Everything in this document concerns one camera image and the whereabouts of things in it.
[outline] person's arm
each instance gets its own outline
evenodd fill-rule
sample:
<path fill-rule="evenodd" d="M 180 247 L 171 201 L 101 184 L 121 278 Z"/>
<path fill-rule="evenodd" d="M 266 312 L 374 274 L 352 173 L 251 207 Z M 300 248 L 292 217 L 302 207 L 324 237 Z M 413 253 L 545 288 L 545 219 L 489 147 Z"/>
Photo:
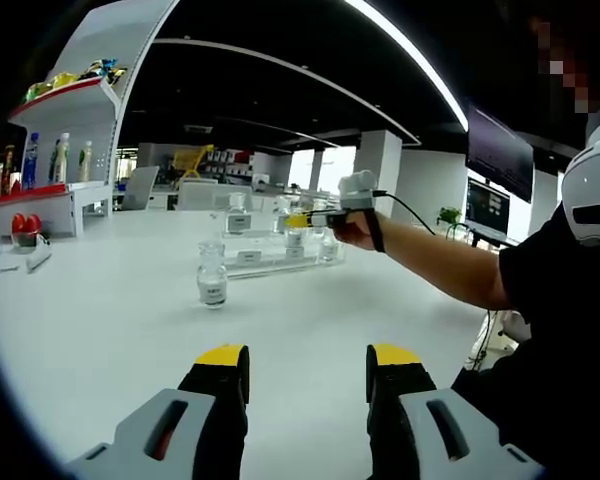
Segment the person's arm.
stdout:
<path fill-rule="evenodd" d="M 511 308 L 500 276 L 498 256 L 466 244 L 450 242 L 377 214 L 387 254 L 448 295 L 490 310 Z M 335 230 L 343 242 L 373 250 L 362 212 Z"/>

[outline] jar label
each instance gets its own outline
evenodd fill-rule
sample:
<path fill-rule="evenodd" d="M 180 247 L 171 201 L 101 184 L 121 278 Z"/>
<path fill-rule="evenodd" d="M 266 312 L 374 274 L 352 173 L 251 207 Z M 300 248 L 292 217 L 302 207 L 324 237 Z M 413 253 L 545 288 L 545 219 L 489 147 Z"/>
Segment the jar label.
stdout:
<path fill-rule="evenodd" d="M 322 256 L 325 258 L 333 259 L 338 254 L 338 245 L 321 245 L 322 247 Z"/>
<path fill-rule="evenodd" d="M 287 260 L 299 260 L 304 258 L 304 247 L 289 247 L 285 255 Z"/>
<path fill-rule="evenodd" d="M 227 299 L 227 283 L 201 283 L 200 301 L 206 305 L 223 303 Z"/>
<path fill-rule="evenodd" d="M 238 252 L 238 258 L 236 260 L 236 263 L 240 267 L 245 267 L 260 263 L 261 258 L 262 252 L 260 252 L 259 250 L 244 250 L 242 252 Z"/>
<path fill-rule="evenodd" d="M 302 233 L 289 231 L 287 232 L 286 244 L 289 248 L 302 246 Z"/>
<path fill-rule="evenodd" d="M 251 228 L 251 215 L 228 215 L 227 230 L 229 232 L 241 232 Z"/>

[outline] gray gripper housing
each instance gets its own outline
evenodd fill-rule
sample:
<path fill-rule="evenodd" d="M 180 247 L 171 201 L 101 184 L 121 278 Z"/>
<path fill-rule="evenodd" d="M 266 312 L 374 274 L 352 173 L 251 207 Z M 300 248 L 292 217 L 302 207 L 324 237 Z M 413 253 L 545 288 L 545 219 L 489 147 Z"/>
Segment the gray gripper housing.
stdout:
<path fill-rule="evenodd" d="M 120 422 L 113 444 L 101 443 L 66 468 L 78 479 L 191 480 L 198 441 L 215 402 L 212 395 L 165 389 Z M 161 460 L 149 455 L 173 411 L 181 417 Z"/>
<path fill-rule="evenodd" d="M 501 445 L 498 427 L 451 389 L 402 395 L 400 403 L 413 433 L 421 480 L 531 480 L 544 470 L 515 446 Z M 442 430 L 453 437 L 454 458 Z"/>

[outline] black shirt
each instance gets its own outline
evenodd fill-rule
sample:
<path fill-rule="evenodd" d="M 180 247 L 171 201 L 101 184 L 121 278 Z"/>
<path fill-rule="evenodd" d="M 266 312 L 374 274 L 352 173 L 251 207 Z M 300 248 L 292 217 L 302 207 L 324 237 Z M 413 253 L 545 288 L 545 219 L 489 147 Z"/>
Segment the black shirt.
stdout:
<path fill-rule="evenodd" d="M 500 272 L 532 339 L 481 375 L 468 399 L 502 440 L 546 466 L 600 453 L 600 247 L 576 241 L 560 205 L 540 231 L 500 253 Z"/>

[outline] monitor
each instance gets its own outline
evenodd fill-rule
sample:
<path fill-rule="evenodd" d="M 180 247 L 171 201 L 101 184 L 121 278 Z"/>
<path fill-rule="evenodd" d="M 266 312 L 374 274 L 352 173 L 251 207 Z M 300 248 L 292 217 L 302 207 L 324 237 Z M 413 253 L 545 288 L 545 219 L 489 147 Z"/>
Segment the monitor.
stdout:
<path fill-rule="evenodd" d="M 531 203 L 533 147 L 475 106 L 469 107 L 468 168 Z"/>
<path fill-rule="evenodd" d="M 507 234 L 509 196 L 469 179 L 466 219 Z"/>

